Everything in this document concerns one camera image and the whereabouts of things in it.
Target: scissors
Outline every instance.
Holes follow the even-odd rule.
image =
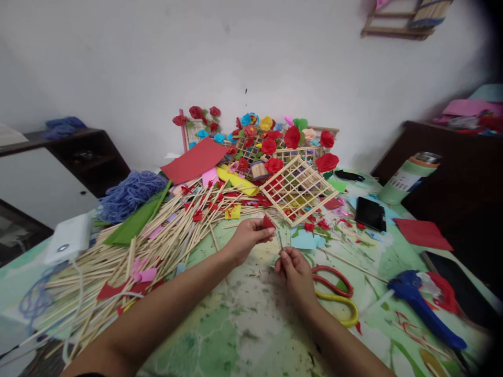
[[[316,266],[311,270],[313,272],[313,280],[317,281],[319,283],[322,283],[324,286],[326,286],[328,289],[330,289],[332,292],[336,293],[334,295],[331,294],[325,294],[321,293],[317,290],[314,290],[316,292],[316,296],[322,300],[327,300],[327,301],[335,301],[341,304],[345,304],[349,307],[351,310],[351,318],[348,320],[340,320],[339,322],[345,326],[345,327],[353,327],[356,326],[358,323],[358,308],[354,304],[353,301],[351,301],[349,298],[353,297],[353,286],[350,284],[349,280],[338,270],[329,267],[327,265],[319,265]],[[341,291],[339,288],[337,288],[335,285],[330,283],[327,279],[322,278],[321,276],[316,275],[318,271],[328,271],[333,273],[335,276],[337,276],[339,279],[341,279],[344,284],[346,285],[348,292]]]

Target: hand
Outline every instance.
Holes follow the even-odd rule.
[[[319,306],[314,292],[311,266],[299,249],[285,247],[279,252],[274,271],[287,284],[287,290],[297,310],[305,314]]]
[[[241,221],[224,249],[231,255],[236,266],[243,264],[253,246],[272,241],[274,228],[264,228],[264,220],[251,218]]]

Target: thermos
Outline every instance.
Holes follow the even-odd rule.
[[[441,158],[438,154],[429,152],[416,153],[390,178],[379,193],[379,199],[387,204],[400,203],[424,177],[436,170]]]

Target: white wall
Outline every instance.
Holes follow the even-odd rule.
[[[455,1],[423,42],[361,39],[373,3],[2,0],[0,34],[62,113],[105,129],[131,168],[182,152],[171,119],[197,104],[222,110],[225,133],[248,111],[337,127],[340,165],[369,171],[402,121],[490,76],[475,1]]]

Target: yellow paper flower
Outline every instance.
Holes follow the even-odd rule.
[[[260,120],[260,129],[263,131],[269,131],[272,127],[271,117],[264,117]]]

